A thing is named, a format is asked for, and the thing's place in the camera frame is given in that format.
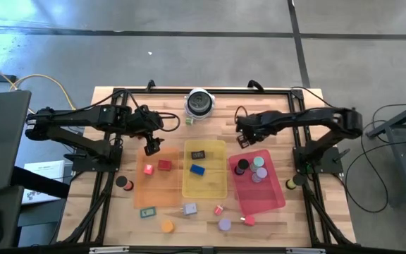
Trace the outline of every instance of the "white round device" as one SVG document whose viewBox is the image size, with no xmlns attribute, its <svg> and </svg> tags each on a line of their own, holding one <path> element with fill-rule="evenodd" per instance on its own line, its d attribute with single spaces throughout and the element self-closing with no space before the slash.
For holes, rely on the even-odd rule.
<svg viewBox="0 0 406 254">
<path fill-rule="evenodd" d="M 216 104 L 216 97 L 203 88 L 192 89 L 184 99 L 184 111 L 190 118 L 196 120 L 210 116 Z"/>
</svg>

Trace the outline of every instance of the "translucent plastic bin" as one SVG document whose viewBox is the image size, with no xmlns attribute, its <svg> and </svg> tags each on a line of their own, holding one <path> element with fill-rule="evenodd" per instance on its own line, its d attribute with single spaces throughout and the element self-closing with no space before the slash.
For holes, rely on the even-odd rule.
<svg viewBox="0 0 406 254">
<path fill-rule="evenodd" d="M 246 159 L 250 164 L 256 156 L 264 159 L 264 168 L 267 170 L 267 177 L 260 183 L 252 181 L 252 170 L 246 169 L 243 175 L 235 173 L 236 165 L 240 159 Z M 237 199 L 243 215 L 252 215 L 266 212 L 286 205 L 285 197 L 276 176 L 275 167 L 268 150 L 248 152 L 241 155 L 233 155 L 228 159 L 231 174 L 233 175 L 236 187 Z"/>
<path fill-rule="evenodd" d="M 204 150 L 204 159 L 192 159 L 191 152 Z M 192 164 L 204 167 L 204 175 L 190 172 Z M 183 196 L 226 198 L 226 144 L 222 140 L 187 140 L 184 145 Z"/>
<path fill-rule="evenodd" d="M 137 152 L 136 177 L 134 182 L 134 208 L 175 207 L 181 204 L 179 150 L 161 147 L 158 153 L 147 156 L 142 148 Z M 172 161 L 170 171 L 158 170 L 160 159 Z M 144 173 L 146 164 L 153 165 L 153 174 Z"/>
</svg>

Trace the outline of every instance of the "white paper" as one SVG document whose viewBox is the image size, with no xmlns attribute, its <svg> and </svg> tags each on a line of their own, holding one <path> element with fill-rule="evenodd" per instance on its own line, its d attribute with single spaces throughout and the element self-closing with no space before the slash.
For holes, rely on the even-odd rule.
<svg viewBox="0 0 406 254">
<path fill-rule="evenodd" d="M 54 179 L 56 181 L 63 182 L 63 167 L 64 161 L 56 162 L 39 162 L 39 163 L 27 163 L 25 169 L 32 173 L 39 174 L 40 176 Z M 37 202 L 47 202 L 53 200 L 59 200 L 60 198 L 53 197 L 44 193 L 40 193 L 34 190 L 25 189 L 23 193 L 22 205 L 32 204 Z"/>
</svg>

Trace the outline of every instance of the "pink tray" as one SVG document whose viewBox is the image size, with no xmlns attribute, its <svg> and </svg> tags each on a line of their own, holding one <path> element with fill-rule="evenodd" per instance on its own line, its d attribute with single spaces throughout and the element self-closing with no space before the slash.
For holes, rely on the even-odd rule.
<svg viewBox="0 0 406 254">
<path fill-rule="evenodd" d="M 238 176 L 234 172 L 240 159 L 246 159 L 249 163 L 252 163 L 256 156 L 263 157 L 264 165 L 268 173 L 267 177 L 260 183 L 254 183 L 252 181 L 253 172 L 250 169 L 245 170 L 242 176 Z M 233 155 L 228 158 L 228 164 L 231 174 L 233 175 L 240 210 L 244 215 L 265 212 L 286 205 L 285 197 L 281 191 L 280 183 L 278 182 L 272 158 L 268 150 Z"/>
</svg>

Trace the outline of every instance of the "purple disc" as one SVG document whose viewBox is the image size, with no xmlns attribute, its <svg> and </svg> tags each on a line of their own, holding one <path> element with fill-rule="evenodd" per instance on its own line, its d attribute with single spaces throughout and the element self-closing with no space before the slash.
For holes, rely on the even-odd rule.
<svg viewBox="0 0 406 254">
<path fill-rule="evenodd" d="M 222 231 L 228 231 L 231 229 L 231 220 L 229 219 L 221 219 L 219 221 L 219 229 Z"/>
<path fill-rule="evenodd" d="M 261 178 L 261 179 L 265 179 L 266 176 L 267 176 L 267 169 L 265 169 L 265 168 L 259 168 L 259 169 L 257 170 L 257 176 L 258 176 L 259 178 Z"/>
</svg>

